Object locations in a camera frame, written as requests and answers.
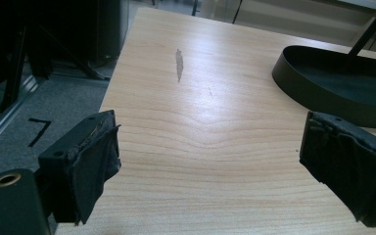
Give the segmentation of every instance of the floor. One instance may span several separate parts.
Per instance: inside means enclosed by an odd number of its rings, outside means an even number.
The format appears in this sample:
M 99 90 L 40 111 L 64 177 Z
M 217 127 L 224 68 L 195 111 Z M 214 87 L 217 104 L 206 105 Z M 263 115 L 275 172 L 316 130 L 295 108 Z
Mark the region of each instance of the floor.
M 129 27 L 137 9 L 148 7 L 191 15 L 193 0 L 131 0 L 129 3 Z M 113 61 L 98 72 L 103 76 L 112 75 L 116 66 Z M 82 119 L 97 113 L 109 85 L 108 80 L 91 80 L 84 77 L 78 69 L 56 70 L 50 79 L 31 78 L 24 71 L 25 81 L 35 80 L 32 89 L 23 96 L 20 106 L 0 127 L 0 172 L 14 168 L 28 168 L 35 171 L 39 168 L 37 158 L 40 153 L 57 141 Z M 5 83 L 0 84 L 0 102 L 4 93 Z M 31 121 L 41 119 L 51 124 L 33 146 L 31 141 L 42 129 L 42 123 Z M 57 223 L 50 217 L 50 227 L 54 232 Z

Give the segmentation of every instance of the wood grain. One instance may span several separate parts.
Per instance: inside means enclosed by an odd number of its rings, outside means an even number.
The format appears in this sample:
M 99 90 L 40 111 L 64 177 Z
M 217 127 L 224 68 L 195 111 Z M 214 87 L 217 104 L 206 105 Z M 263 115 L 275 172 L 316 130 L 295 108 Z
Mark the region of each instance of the wood grain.
M 271 77 L 292 44 L 350 50 L 140 9 L 101 108 L 122 125 L 122 169 L 57 234 L 376 234 L 299 164 L 307 109 Z

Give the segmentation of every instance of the light wood surface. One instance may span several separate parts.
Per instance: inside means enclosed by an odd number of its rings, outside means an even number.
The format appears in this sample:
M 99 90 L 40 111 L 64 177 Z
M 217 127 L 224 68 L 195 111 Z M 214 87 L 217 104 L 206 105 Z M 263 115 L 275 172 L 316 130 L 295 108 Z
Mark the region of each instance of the light wood surface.
M 140 9 L 101 108 L 122 169 L 57 234 L 376 234 L 299 163 L 307 109 L 271 77 L 292 44 L 350 50 Z

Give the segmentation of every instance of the brass screw hole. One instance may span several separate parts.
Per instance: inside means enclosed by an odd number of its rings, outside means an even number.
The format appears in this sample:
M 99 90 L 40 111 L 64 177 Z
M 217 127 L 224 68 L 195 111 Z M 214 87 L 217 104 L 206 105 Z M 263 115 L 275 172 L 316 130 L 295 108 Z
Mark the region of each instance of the brass screw hole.
M 0 188 L 15 184 L 21 179 L 21 175 L 18 173 L 10 173 L 0 177 Z

